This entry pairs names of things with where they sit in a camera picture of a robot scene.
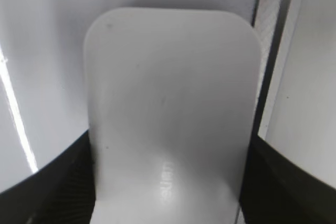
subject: white panel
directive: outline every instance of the white panel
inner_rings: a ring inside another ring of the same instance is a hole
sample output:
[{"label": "white panel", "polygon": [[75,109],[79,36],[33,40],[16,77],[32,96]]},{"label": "white panel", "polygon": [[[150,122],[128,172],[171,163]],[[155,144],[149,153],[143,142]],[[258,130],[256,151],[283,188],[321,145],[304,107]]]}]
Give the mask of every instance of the white panel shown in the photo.
[{"label": "white panel", "polygon": [[336,0],[303,0],[266,141],[336,188]]},{"label": "white panel", "polygon": [[114,10],[89,30],[85,60],[92,223],[233,223],[260,66],[250,25],[225,12]]}]

